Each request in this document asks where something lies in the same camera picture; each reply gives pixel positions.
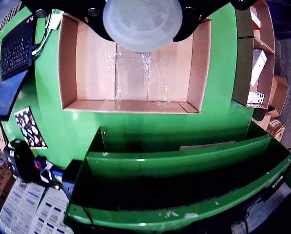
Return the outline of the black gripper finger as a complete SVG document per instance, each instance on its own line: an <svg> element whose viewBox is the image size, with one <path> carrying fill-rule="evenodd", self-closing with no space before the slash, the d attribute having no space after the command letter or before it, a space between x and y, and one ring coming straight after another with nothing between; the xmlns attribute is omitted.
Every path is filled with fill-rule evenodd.
<svg viewBox="0 0 291 234"><path fill-rule="evenodd" d="M23 3L32 13L38 10L50 13L52 9L64 11L87 24L103 39L114 41L103 25L104 0L25 0Z"/></svg>
<svg viewBox="0 0 291 234"><path fill-rule="evenodd" d="M235 9L243 11L249 9L255 2L255 0L179 0L183 20L173 42L188 38L203 20L228 3Z"/></svg>

